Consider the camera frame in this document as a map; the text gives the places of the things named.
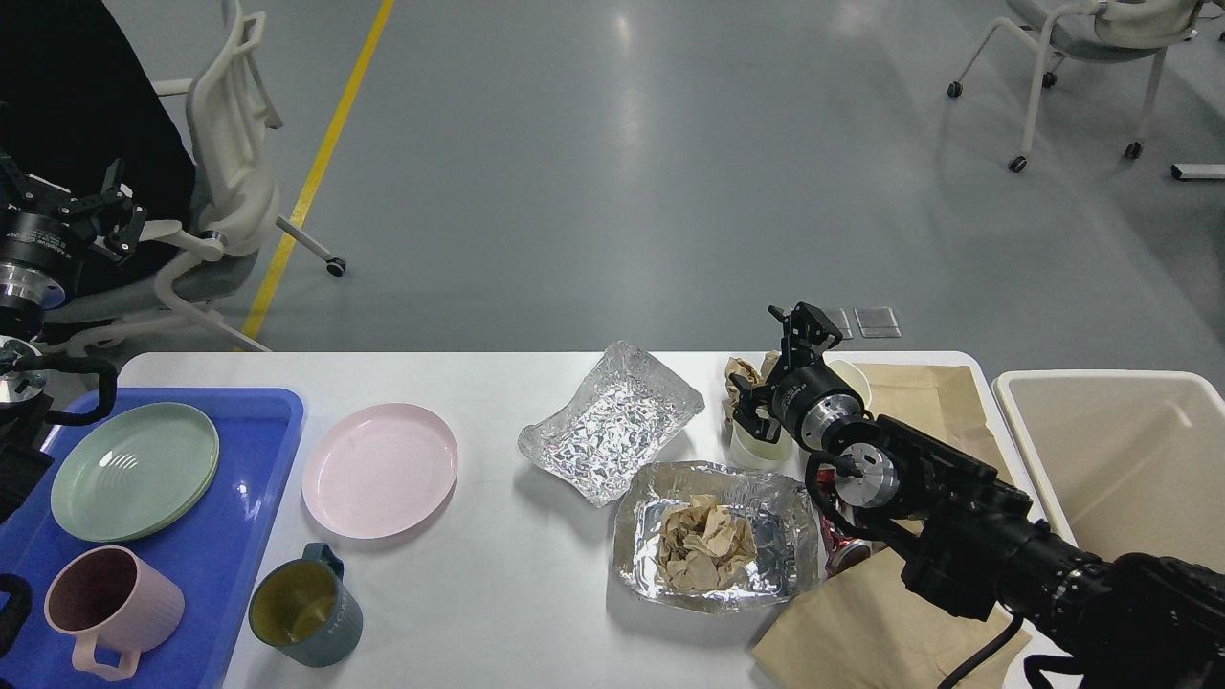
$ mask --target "pink plate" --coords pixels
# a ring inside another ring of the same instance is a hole
[[[417,405],[377,405],[349,414],[320,440],[303,499],[328,531],[382,538],[442,504],[456,483],[456,436]]]

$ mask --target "person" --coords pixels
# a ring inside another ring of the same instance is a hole
[[[196,167],[102,0],[0,1],[0,148],[22,172],[86,196],[123,158],[148,219],[189,224]],[[176,253],[146,242],[116,266],[89,251],[76,295],[147,277]]]

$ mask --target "white bin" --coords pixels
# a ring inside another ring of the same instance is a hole
[[[995,381],[1057,533],[1112,560],[1225,571],[1225,402],[1189,373],[1013,371]]]

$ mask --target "chair wheel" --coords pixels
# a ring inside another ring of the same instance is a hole
[[[341,277],[347,270],[349,270],[349,264],[347,264],[344,259],[336,256],[327,260],[327,272],[330,272],[332,277]]]

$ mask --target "dark green mug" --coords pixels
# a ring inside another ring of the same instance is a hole
[[[310,543],[255,588],[247,622],[255,638],[307,667],[348,656],[361,639],[361,608],[344,587],[344,563]]]

